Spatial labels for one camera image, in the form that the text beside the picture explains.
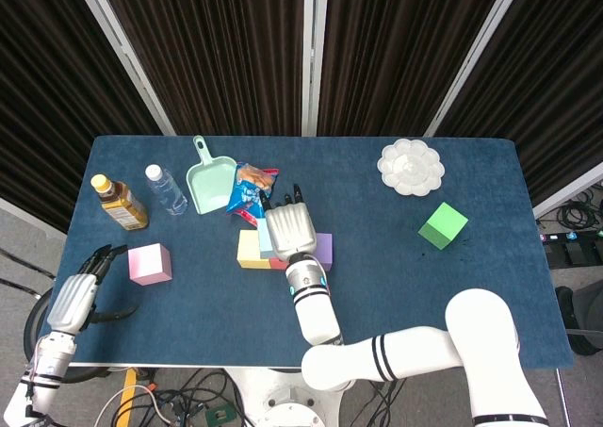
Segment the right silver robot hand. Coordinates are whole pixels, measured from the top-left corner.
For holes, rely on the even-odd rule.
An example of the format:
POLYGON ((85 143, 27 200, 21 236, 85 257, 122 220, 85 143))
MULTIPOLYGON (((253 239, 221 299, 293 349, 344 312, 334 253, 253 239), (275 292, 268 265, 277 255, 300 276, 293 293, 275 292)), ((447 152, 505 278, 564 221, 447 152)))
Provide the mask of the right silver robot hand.
POLYGON ((301 188, 293 185, 293 196, 285 196, 285 204, 272 206, 263 190, 259 199, 264 209, 272 249, 276 256, 288 262, 298 254, 312 254, 317 248, 317 234, 301 188))

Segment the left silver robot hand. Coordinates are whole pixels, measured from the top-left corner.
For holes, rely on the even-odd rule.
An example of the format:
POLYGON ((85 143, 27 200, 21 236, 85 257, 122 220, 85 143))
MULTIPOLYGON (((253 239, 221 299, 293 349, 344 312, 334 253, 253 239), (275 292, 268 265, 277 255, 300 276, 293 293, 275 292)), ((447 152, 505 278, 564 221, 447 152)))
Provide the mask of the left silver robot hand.
POLYGON ((98 248, 81 265, 79 271, 67 278, 52 305, 47 322, 53 332, 77 336, 91 323, 126 319, 136 312, 137 305, 121 311, 98 312, 96 297, 113 260, 128 250, 126 245, 107 244, 98 248))

